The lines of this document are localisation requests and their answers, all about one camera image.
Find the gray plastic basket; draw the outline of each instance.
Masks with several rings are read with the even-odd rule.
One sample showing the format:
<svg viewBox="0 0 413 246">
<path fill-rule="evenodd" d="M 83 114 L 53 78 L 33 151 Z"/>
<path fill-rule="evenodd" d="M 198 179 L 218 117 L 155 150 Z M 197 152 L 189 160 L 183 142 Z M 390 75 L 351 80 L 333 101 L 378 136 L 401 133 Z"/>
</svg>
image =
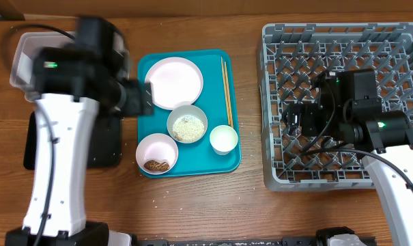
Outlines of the gray plastic basket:
<svg viewBox="0 0 413 246">
<path fill-rule="evenodd" d="M 267 24 L 258 54 L 267 188 L 373 188 L 355 154 L 300 158 L 298 153 L 312 139 L 300 135 L 300 129 L 288 135 L 281 114 L 289 103 L 315 102 L 317 92 L 309 90 L 309 80 L 319 72 L 373 68 L 382 109 L 404 111 L 413 126 L 413 23 Z"/>
</svg>

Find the chopsticks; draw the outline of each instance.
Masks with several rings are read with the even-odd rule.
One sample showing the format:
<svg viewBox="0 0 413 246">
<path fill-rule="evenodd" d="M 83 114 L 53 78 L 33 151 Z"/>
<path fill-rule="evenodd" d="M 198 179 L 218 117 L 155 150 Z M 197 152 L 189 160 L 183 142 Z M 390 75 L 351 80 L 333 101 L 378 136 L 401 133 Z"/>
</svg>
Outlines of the chopsticks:
<svg viewBox="0 0 413 246">
<path fill-rule="evenodd" d="M 229 93 L 229 78 L 227 77 L 227 65 L 226 62 L 223 64 L 223 58 L 221 58 L 221 72 L 223 73 L 223 85 L 225 87 L 227 124 L 233 128 L 231 97 Z"/>
</svg>

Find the round plate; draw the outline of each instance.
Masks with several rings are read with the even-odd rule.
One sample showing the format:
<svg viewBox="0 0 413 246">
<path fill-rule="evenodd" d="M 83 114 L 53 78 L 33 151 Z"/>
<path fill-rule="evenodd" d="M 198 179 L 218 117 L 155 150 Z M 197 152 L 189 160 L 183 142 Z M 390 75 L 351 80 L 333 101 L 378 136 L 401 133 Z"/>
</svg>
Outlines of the round plate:
<svg viewBox="0 0 413 246">
<path fill-rule="evenodd" d="M 203 89 L 200 69 L 181 57 L 156 62 L 147 72 L 145 81 L 152 83 L 153 103 L 168 110 L 192 104 Z"/>
<path fill-rule="evenodd" d="M 176 164 L 179 156 L 179 149 L 176 142 L 165 134 L 154 133 L 145 137 L 137 148 L 137 163 L 138 166 L 148 174 L 164 174 L 171 170 Z M 159 163 L 167 162 L 170 168 L 165 172 L 150 171 L 144 167 L 148 161 L 155 160 Z"/>
</svg>

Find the plastic crate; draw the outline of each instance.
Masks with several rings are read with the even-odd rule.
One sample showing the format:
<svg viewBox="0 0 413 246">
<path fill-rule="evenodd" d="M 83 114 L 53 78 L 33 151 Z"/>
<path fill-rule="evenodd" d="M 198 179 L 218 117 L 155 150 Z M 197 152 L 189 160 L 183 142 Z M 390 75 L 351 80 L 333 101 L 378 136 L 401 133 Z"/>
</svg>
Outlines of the plastic crate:
<svg viewBox="0 0 413 246">
<path fill-rule="evenodd" d="M 300 158 L 298 153 L 312 139 L 300 135 L 300 129 L 288 135 L 281 114 L 289 103 L 315 102 L 317 92 L 309 90 L 309 80 L 321 71 L 373 68 L 383 111 L 402 110 L 413 126 L 413 23 L 267 24 L 257 54 L 267 188 L 373 188 L 355 154 Z"/>
</svg>

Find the teal tray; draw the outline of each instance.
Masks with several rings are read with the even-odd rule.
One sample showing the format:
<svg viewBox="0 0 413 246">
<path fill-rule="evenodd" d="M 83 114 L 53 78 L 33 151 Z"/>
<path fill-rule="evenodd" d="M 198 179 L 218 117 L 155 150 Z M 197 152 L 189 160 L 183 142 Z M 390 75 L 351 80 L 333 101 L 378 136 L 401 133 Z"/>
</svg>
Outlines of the teal tray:
<svg viewBox="0 0 413 246">
<path fill-rule="evenodd" d="M 203 75 L 203 90 L 194 105 L 205 112 L 208 117 L 208 129 L 205 135 L 195 143 L 179 143 L 179 157 L 175 166 L 162 175 L 149 175 L 143 170 L 144 175 L 150 178 L 177 177 L 201 174 L 217 174 L 232 172 L 241 162 L 241 145 L 238 145 L 225 156 L 217 155 L 209 141 L 209 136 L 216 126 L 227 124 L 227 111 L 225 91 L 223 86 L 223 74 L 221 72 L 221 58 L 227 63 L 229 78 L 229 91 L 232 106 L 232 118 L 235 131 L 240 138 L 238 130 L 238 113 L 236 109 L 235 90 L 233 88 L 233 76 L 231 60 L 226 52 L 218 49 L 202 51 L 184 51 L 174 53 L 161 53 L 146 55 L 138 64 L 138 79 L 145 80 L 147 71 L 158 61 L 168 57 L 183 57 L 189 59 L 199 67 Z M 167 118 L 170 110 L 154 106 L 154 114 L 138 117 L 138 143 L 153 133 L 168 135 Z"/>
</svg>

